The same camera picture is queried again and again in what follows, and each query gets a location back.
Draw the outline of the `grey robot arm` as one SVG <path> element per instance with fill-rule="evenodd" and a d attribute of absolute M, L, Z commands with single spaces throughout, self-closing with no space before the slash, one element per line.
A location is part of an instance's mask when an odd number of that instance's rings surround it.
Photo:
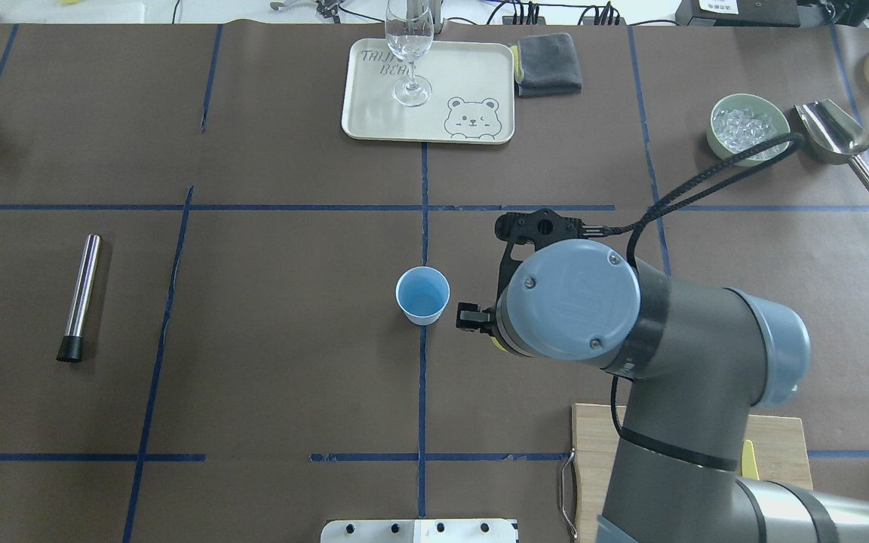
<path fill-rule="evenodd" d="M 782 405 L 806 375 L 789 307 L 577 238 L 522 262 L 493 307 L 461 303 L 456 326 L 630 379 L 597 541 L 869 542 L 869 502 L 738 475 L 751 409 Z"/>

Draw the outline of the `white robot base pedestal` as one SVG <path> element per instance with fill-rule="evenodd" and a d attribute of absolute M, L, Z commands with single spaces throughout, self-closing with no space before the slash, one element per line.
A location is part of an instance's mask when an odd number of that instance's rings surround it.
<path fill-rule="evenodd" d="M 321 542 L 518 542 L 517 522 L 504 518 L 335 520 Z"/>

